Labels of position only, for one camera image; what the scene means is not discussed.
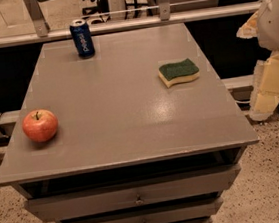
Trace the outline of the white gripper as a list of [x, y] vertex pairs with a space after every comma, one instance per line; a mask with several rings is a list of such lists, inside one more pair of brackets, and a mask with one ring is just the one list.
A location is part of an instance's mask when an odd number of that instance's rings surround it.
[[266, 61], [257, 61], [250, 95], [250, 118], [264, 121], [279, 104], [279, 0], [263, 0], [259, 11], [248, 18], [236, 35], [244, 39], [258, 36], [259, 45], [273, 51]]

